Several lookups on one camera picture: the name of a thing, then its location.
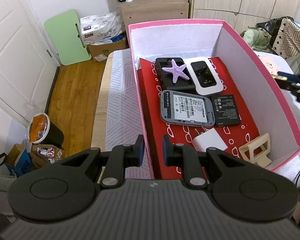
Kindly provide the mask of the white usb charger cube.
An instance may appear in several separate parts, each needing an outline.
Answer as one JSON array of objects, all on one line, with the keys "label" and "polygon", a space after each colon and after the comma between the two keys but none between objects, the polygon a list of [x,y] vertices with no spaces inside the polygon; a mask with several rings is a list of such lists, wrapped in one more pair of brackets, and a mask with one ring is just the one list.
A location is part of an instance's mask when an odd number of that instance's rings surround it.
[{"label": "white usb charger cube", "polygon": [[199,152],[206,152],[206,149],[209,147],[223,151],[228,148],[215,128],[208,129],[202,133],[198,132],[198,135],[192,140],[192,145],[194,149]]}]

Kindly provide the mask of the grey router body with label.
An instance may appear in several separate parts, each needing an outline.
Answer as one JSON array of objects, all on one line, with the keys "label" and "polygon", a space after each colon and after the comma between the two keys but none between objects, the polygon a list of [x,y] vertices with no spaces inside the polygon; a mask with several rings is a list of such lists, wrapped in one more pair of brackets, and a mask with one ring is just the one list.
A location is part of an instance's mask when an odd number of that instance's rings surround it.
[{"label": "grey router body with label", "polygon": [[168,124],[206,128],[215,125],[209,98],[173,90],[163,90],[160,94],[160,117]]}]

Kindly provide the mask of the black battery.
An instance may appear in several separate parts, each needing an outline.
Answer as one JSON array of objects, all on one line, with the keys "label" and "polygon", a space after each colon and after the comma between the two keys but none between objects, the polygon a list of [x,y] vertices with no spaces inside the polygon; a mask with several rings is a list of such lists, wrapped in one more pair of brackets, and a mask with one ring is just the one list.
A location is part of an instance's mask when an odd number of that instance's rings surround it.
[{"label": "black battery", "polygon": [[232,126],[240,124],[235,98],[232,94],[211,96],[215,125]]}]

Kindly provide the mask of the black device back cover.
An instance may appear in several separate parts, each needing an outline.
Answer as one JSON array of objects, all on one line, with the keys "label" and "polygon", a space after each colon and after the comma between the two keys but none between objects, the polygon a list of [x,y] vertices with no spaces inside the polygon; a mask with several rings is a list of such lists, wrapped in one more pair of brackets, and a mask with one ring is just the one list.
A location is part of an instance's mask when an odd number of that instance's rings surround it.
[{"label": "black device back cover", "polygon": [[160,85],[163,90],[173,90],[183,93],[195,93],[196,86],[193,82],[189,71],[185,67],[183,73],[189,78],[188,80],[178,77],[176,82],[173,82],[173,77],[175,76],[172,72],[167,72],[165,68],[172,68],[172,61],[175,61],[177,66],[182,66],[185,64],[181,57],[159,57],[155,59],[155,70],[159,77]]}]

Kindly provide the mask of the pink cardboard box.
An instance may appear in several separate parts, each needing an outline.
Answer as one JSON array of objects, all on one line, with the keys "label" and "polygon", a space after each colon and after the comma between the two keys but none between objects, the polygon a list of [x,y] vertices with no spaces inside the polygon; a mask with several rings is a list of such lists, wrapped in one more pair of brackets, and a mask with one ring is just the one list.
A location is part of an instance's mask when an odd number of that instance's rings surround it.
[{"label": "pink cardboard box", "polygon": [[300,153],[300,128],[262,58],[223,20],[128,27],[141,125],[152,177],[179,179],[162,137],[216,146],[277,171]]}]

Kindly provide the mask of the cream hair claw clip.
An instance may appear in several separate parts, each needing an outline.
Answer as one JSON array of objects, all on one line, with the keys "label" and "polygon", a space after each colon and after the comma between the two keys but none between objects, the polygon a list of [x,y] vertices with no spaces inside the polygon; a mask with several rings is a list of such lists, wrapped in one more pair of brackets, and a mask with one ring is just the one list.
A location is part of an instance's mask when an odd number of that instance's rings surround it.
[{"label": "cream hair claw clip", "polygon": [[239,148],[243,160],[266,168],[272,161],[268,158],[271,150],[270,135],[265,133]]}]

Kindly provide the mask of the white wifi router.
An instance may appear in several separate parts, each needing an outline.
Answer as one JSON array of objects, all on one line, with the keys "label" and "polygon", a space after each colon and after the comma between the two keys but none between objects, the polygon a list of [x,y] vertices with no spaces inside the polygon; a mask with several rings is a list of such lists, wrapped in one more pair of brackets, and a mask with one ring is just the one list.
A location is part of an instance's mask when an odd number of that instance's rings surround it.
[{"label": "white wifi router", "polygon": [[207,57],[193,57],[187,62],[187,68],[196,86],[196,92],[202,96],[211,96],[223,91],[216,67]]}]

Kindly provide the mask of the purple starfish hair clip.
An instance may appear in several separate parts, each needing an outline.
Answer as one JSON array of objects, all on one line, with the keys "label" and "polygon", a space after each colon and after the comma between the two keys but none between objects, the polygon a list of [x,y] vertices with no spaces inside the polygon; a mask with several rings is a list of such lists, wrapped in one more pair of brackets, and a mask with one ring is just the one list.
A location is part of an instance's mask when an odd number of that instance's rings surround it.
[{"label": "purple starfish hair clip", "polygon": [[190,78],[184,73],[184,70],[186,69],[186,64],[182,64],[181,66],[177,65],[175,60],[172,59],[171,61],[171,67],[162,67],[162,70],[171,73],[173,75],[172,82],[174,84],[177,83],[179,78],[182,78],[184,80],[189,80]]}]

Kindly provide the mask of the red booklet in box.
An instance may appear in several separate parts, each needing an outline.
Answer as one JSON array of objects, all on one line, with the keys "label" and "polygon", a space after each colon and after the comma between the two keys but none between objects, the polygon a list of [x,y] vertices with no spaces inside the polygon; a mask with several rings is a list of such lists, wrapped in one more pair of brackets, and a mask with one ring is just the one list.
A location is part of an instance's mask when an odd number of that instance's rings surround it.
[{"label": "red booklet in box", "polygon": [[197,95],[194,81],[179,78],[170,87],[162,84],[172,74],[164,73],[158,64],[140,60],[137,71],[147,139],[156,179],[179,179],[181,169],[165,165],[162,137],[171,143],[193,146],[204,152],[213,146],[235,157],[239,148],[260,134],[227,67],[218,57],[193,58],[184,72],[206,67],[216,72],[223,90],[213,96]]}]

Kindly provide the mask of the patterned tote bag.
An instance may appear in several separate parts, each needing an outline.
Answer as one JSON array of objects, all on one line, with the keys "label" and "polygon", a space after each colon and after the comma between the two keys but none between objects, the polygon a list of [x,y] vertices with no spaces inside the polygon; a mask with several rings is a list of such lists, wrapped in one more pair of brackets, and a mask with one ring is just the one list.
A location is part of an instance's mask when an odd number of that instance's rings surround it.
[{"label": "patterned tote bag", "polygon": [[256,27],[262,28],[271,36],[269,45],[277,55],[288,59],[300,53],[300,23],[293,18],[274,18],[257,23]]}]

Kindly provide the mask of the black trash bin orange bag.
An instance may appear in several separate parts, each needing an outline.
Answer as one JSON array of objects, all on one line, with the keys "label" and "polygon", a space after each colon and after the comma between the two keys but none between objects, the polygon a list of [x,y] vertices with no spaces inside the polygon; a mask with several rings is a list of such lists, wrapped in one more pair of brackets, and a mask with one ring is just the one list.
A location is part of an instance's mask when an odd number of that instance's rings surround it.
[{"label": "black trash bin orange bag", "polygon": [[27,132],[30,143],[62,148],[64,134],[46,113],[36,114],[30,121]]}]

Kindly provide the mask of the light wood wardrobe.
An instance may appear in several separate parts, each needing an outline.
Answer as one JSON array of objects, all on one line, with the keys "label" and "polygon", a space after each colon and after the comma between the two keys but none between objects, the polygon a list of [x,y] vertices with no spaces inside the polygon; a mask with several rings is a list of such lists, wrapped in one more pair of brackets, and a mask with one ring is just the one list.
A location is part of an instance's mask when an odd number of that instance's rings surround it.
[{"label": "light wood wardrobe", "polygon": [[189,0],[191,18],[224,20],[239,34],[257,23],[294,17],[300,0]]}]

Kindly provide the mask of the cardboard box on floor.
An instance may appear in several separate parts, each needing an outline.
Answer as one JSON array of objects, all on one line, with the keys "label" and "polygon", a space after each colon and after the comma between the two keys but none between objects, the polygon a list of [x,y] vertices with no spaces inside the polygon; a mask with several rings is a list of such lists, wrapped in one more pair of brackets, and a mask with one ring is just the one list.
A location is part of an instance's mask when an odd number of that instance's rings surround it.
[{"label": "cardboard box on floor", "polygon": [[92,59],[96,63],[106,60],[110,55],[110,53],[116,50],[124,50],[127,48],[129,48],[129,45],[126,37],[112,43],[101,44],[101,45],[88,45],[88,49],[89,52],[91,53]]}]

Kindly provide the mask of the white door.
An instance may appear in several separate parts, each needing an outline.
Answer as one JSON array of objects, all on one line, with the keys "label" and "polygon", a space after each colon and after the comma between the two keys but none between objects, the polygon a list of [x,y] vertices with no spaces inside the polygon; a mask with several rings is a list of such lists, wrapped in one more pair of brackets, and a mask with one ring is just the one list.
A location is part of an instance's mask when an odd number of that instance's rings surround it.
[{"label": "white door", "polygon": [[0,107],[28,125],[43,113],[57,64],[22,0],[0,0]]}]

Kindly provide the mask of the wooden shelf unit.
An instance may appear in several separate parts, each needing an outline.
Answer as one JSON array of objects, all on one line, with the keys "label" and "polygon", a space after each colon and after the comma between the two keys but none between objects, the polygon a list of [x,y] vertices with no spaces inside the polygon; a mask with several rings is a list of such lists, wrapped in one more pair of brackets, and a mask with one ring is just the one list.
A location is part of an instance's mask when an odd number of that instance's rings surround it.
[{"label": "wooden shelf unit", "polygon": [[189,0],[133,0],[117,2],[125,27],[130,24],[189,17]]}]

